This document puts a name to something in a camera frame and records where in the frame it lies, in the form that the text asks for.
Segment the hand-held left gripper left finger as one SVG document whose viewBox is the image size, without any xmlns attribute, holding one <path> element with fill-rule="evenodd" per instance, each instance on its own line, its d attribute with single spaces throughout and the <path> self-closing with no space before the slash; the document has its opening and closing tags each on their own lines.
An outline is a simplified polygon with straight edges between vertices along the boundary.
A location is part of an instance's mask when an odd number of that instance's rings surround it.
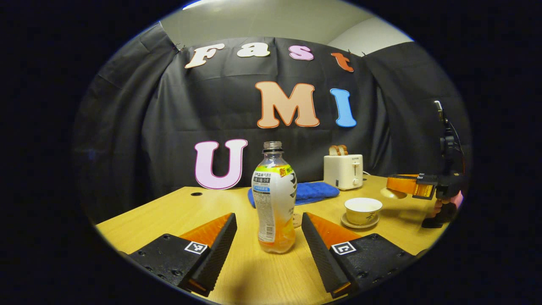
<svg viewBox="0 0 542 305">
<path fill-rule="evenodd" d="M 162 234 L 129 257 L 173 286 L 208 297 L 237 229 L 235 213 L 227 213 L 180 236 Z"/>
</svg>

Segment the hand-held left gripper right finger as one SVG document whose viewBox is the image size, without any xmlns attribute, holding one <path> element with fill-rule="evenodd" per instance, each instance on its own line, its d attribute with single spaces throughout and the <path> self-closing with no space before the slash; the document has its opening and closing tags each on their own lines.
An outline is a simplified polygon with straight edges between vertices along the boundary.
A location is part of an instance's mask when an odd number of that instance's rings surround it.
<svg viewBox="0 0 542 305">
<path fill-rule="evenodd" d="M 362 237 L 313 213 L 303 213 L 301 228 L 323 286 L 334 299 L 372 289 L 416 259 L 377 233 Z"/>
</svg>

